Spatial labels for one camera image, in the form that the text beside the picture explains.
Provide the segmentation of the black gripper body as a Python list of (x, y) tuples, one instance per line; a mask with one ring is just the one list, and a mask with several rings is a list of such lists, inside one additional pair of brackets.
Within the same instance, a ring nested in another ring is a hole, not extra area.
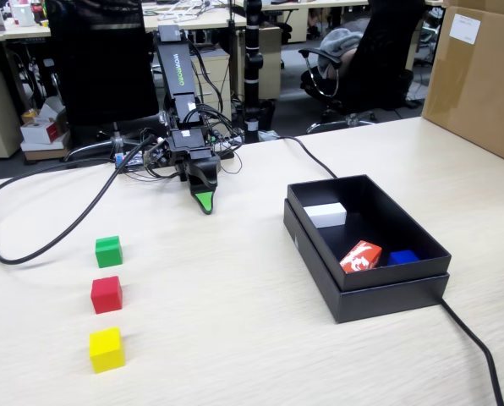
[(195, 166), (218, 165), (218, 157), (205, 143), (201, 129), (172, 129), (167, 143), (171, 166), (180, 163)]

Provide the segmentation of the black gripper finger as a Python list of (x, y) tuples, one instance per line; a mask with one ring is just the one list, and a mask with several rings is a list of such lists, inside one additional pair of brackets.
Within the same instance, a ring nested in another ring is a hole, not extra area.
[(213, 212), (213, 199), (216, 187), (205, 185), (199, 178), (190, 178), (189, 191), (202, 212), (210, 215)]
[(184, 168), (191, 186), (216, 187), (218, 185), (217, 174), (221, 169), (221, 159), (218, 155), (199, 159), (187, 157), (184, 161)]

